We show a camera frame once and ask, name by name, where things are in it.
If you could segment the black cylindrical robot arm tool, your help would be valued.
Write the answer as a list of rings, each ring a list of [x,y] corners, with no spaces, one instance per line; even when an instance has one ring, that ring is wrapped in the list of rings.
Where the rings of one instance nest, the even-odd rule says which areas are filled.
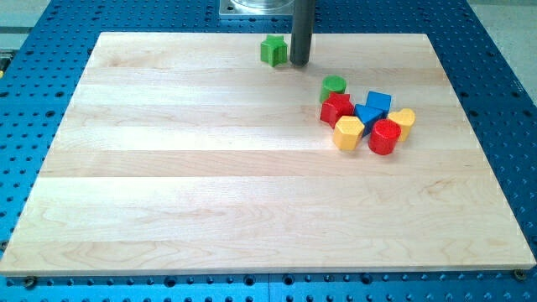
[[[315,23],[315,0],[295,0],[292,18],[289,60],[298,67],[306,66]]]

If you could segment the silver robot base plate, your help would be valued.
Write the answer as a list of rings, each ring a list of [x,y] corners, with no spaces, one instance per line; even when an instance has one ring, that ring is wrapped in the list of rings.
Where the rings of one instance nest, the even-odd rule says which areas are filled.
[[[220,0],[219,14],[227,17],[290,15],[294,0]]]

